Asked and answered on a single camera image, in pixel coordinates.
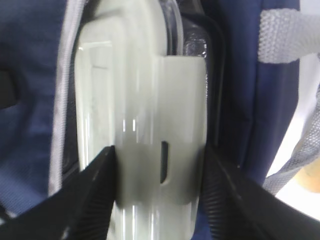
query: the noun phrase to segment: plastic container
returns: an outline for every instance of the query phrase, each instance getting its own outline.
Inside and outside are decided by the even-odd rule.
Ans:
[[[158,0],[102,0],[75,56],[80,167],[115,145],[109,240],[189,240],[206,142],[206,64],[167,56]]]

